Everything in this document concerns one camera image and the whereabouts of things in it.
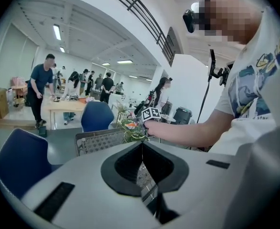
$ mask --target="black railing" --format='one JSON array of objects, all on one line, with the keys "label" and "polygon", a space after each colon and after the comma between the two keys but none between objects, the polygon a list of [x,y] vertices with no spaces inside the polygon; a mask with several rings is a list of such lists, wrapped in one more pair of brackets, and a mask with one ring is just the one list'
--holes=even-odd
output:
[{"label": "black railing", "polygon": [[131,11],[148,29],[148,31],[154,37],[156,43],[162,49],[164,56],[170,63],[175,56],[175,52],[172,51],[166,36],[163,34],[160,26],[149,12],[147,7],[140,0],[119,0],[127,7],[128,11]]}]

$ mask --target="ceiling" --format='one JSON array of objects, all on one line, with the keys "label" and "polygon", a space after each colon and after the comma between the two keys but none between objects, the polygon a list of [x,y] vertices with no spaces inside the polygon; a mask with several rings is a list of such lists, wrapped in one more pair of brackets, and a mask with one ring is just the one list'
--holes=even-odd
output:
[{"label": "ceiling", "polygon": [[[122,31],[108,21],[64,0],[16,0],[20,10],[48,49],[60,51],[107,66],[124,75],[152,78],[156,64],[144,55]],[[57,40],[53,25],[60,27],[62,40]],[[118,64],[119,60],[133,64]]]}]

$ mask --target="person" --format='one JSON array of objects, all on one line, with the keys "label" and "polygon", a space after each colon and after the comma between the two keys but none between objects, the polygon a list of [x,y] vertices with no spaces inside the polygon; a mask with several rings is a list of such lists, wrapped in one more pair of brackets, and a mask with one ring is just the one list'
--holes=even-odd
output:
[{"label": "person", "polygon": [[122,90],[124,91],[123,84],[124,84],[124,83],[121,82],[121,84],[117,84],[117,85],[116,85],[115,94],[121,95]]},{"label": "person", "polygon": [[91,88],[93,87],[93,82],[94,81],[93,81],[92,77],[93,77],[94,73],[95,73],[94,71],[91,71],[91,74],[88,77],[88,85],[87,85],[87,90],[86,90],[86,96],[89,96]]},{"label": "person", "polygon": [[65,70],[65,66],[63,66],[62,68],[60,68],[59,70],[58,70],[58,72],[57,72],[57,80],[58,80],[58,86],[59,86],[59,88],[61,87],[61,85],[62,85],[62,82],[61,82],[61,80],[60,80],[60,77],[63,77],[63,74],[62,74],[62,72]]},{"label": "person", "polygon": [[162,112],[162,108],[168,101],[166,90],[170,87],[170,85],[171,81],[166,77],[162,77],[158,86],[154,89],[152,99],[150,101],[147,100],[145,105],[147,104],[148,107],[157,108],[160,112]]},{"label": "person", "polygon": [[[74,71],[69,77],[68,84],[64,89],[62,100],[64,100],[66,96],[79,96],[80,86],[81,86],[81,82],[80,82],[79,74],[76,71]],[[74,112],[64,112],[63,113],[64,124],[67,125],[70,120],[74,120],[74,115],[75,115]]]},{"label": "person", "polygon": [[79,96],[82,95],[83,92],[84,92],[84,86],[86,85],[86,75],[88,74],[88,72],[89,71],[87,69],[85,69],[79,77],[80,82],[81,82],[81,88],[79,90]]},{"label": "person", "polygon": [[114,88],[114,83],[113,83],[113,80],[110,78],[111,77],[111,73],[110,72],[108,72],[106,74],[106,76],[107,77],[105,79],[103,79],[103,82],[102,82],[103,90],[102,90],[102,93],[101,93],[100,101],[108,103],[109,102],[110,92]]},{"label": "person", "polygon": [[137,115],[139,113],[139,111],[142,109],[142,107],[144,106],[145,101],[142,101],[138,107],[135,109],[135,115]]},{"label": "person", "polygon": [[52,67],[52,71],[53,71],[53,87],[54,87],[54,92],[56,92],[56,86],[57,86],[57,65],[54,64],[54,66]]},{"label": "person", "polygon": [[99,74],[98,78],[95,80],[95,89],[100,91],[102,89],[102,82],[103,82],[103,74]]},{"label": "person", "polygon": [[55,56],[53,54],[48,54],[44,63],[35,66],[31,73],[30,81],[27,85],[27,98],[31,104],[31,110],[36,120],[35,126],[37,129],[46,123],[46,121],[41,118],[41,104],[43,101],[44,87],[46,83],[49,83],[51,95],[52,97],[55,97],[53,87],[53,72],[51,69],[51,67],[54,65],[54,61]]},{"label": "person", "polygon": [[199,23],[205,23],[205,29],[246,46],[207,121],[195,125],[147,121],[145,126],[149,134],[176,144],[212,146],[209,152],[235,155],[241,145],[276,127],[261,90],[280,67],[280,19],[273,8],[261,12],[243,0],[202,0],[199,7],[205,20]]}]

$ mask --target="hand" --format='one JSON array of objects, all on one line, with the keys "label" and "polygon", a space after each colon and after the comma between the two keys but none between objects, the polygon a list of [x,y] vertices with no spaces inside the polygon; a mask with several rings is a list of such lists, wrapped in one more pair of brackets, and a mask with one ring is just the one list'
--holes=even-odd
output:
[{"label": "hand", "polygon": [[41,98],[43,98],[43,95],[41,93],[37,93],[37,98],[41,99]]}]

